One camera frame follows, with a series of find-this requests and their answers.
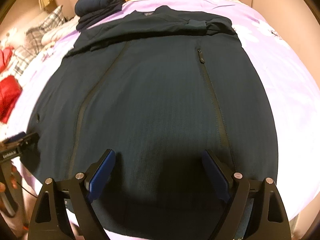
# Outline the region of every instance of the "plaid pillow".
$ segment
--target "plaid pillow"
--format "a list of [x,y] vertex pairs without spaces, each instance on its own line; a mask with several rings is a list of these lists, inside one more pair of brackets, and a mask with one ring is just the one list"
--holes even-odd
[[19,77],[23,74],[25,69],[28,67],[30,62],[36,57],[37,55],[33,53],[33,51],[30,51],[26,49],[23,46],[17,47],[12,54],[12,57],[9,62],[9,69],[8,74],[12,75],[16,78],[16,80],[19,79]]
[[62,15],[62,5],[60,5],[51,14],[49,14],[42,23],[27,30],[27,48],[33,50],[34,54],[38,54],[44,47],[41,43],[43,35],[55,27],[62,25],[64,22],[65,20]]

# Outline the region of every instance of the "zipper pocket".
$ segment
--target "zipper pocket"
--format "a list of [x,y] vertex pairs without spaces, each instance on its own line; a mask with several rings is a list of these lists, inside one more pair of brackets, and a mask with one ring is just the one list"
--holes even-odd
[[76,159],[76,152],[79,147],[79,139],[80,139],[80,132],[81,132],[81,127],[82,127],[82,121],[84,117],[84,112],[87,108],[87,105],[90,103],[92,97],[94,94],[97,92],[97,90],[100,88],[100,86],[103,84],[105,79],[107,78],[109,72],[114,68],[116,62],[121,58],[123,53],[128,49],[130,46],[131,42],[127,41],[122,50],[120,51],[119,55],[116,57],[116,59],[113,61],[111,66],[105,71],[105,73],[102,75],[102,77],[99,79],[99,81],[95,84],[95,86],[89,91],[87,96],[85,97],[84,101],[82,102],[79,113],[78,113],[78,118],[77,118],[77,123],[76,123],[76,135],[75,135],[75,142],[73,144],[73,149],[72,149],[72,154],[70,158],[70,164],[69,164],[69,169],[68,169],[68,179],[71,179],[73,177],[73,166],[75,164],[75,159]]
[[227,150],[228,153],[231,154],[226,127],[225,127],[225,125],[223,123],[223,118],[222,118],[222,114],[221,114],[221,111],[220,111],[220,107],[219,107],[219,103],[218,103],[216,92],[214,90],[214,87],[213,87],[212,82],[210,80],[210,76],[209,76],[207,68],[205,66],[204,56],[202,54],[201,49],[197,49],[197,53],[198,53],[199,61],[201,63],[200,64],[200,69],[201,69],[201,71],[203,73],[204,80],[207,83],[208,89],[210,91],[211,98],[212,98],[212,103],[213,103],[214,110],[215,110],[215,113],[216,113],[216,116],[217,116],[218,130],[219,130],[219,135],[220,135],[221,146],[225,150]]

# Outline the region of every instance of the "silver screw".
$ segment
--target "silver screw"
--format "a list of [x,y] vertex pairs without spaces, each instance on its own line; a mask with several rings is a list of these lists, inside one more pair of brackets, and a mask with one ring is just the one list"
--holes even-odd
[[82,172],[79,172],[76,174],[76,179],[82,179],[84,177],[84,174]]
[[272,183],[273,183],[273,179],[271,179],[271,178],[266,178],[266,182],[268,182],[269,184],[272,184]]
[[50,184],[52,182],[52,179],[51,178],[47,178],[46,180],[45,180],[45,183],[46,184]]
[[242,179],[242,174],[239,173],[239,172],[236,172],[236,173],[234,174],[234,176],[235,176],[236,179]]

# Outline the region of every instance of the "bed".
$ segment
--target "bed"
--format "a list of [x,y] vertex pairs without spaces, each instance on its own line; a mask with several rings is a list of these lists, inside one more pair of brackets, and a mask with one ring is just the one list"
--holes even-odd
[[[317,145],[320,138],[320,91],[315,81],[319,79],[312,62],[307,61],[307,69],[300,60],[308,52],[294,50],[296,44],[290,43],[290,38],[282,38],[287,35],[286,31],[283,31],[284,35],[279,35],[278,28],[277,32],[261,14],[251,8],[255,4],[259,9],[261,5],[258,0],[240,1],[242,3],[232,0],[132,0],[124,4],[121,12],[107,17],[99,24],[122,18],[134,10],[150,12],[160,5],[168,5],[175,10],[204,11],[232,20],[233,28],[259,74],[271,105],[279,149],[277,187],[288,218],[292,220],[320,191],[320,178],[317,175],[320,161]],[[37,62],[30,70],[28,82],[8,121],[7,136],[26,131],[42,89],[78,36],[77,31],[72,31],[59,39],[45,59]],[[18,159],[14,163],[27,183],[39,193],[41,182],[20,165]],[[68,215],[76,224],[74,214],[69,212]],[[111,239],[122,238],[111,232],[108,235]]]

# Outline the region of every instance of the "red cloth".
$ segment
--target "red cloth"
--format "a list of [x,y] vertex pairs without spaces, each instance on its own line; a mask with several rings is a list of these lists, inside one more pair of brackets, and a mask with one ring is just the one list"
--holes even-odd
[[12,56],[12,46],[6,47],[3,50],[0,50],[0,73],[7,68],[7,65]]
[[8,76],[0,81],[0,121],[7,123],[14,105],[22,89],[14,76]]

